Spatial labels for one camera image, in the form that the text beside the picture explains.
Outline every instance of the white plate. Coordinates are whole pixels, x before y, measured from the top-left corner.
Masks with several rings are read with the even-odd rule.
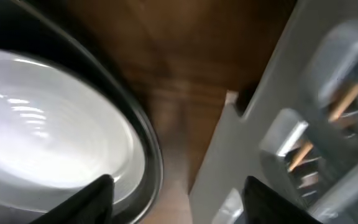
[[[37,60],[0,51],[0,203],[48,211],[102,174],[114,203],[138,186],[138,135],[104,96]]]

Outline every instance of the wooden chopstick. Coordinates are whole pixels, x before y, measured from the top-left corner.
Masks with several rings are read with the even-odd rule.
[[[334,107],[332,112],[330,113],[328,120],[330,122],[337,120],[343,112],[350,106],[350,104],[356,99],[358,96],[358,82],[352,86],[343,96],[343,98],[338,102],[338,104]],[[288,171],[291,172],[294,168],[305,158],[305,156],[310,152],[313,148],[313,144],[308,141],[300,148],[299,152],[293,158]]]

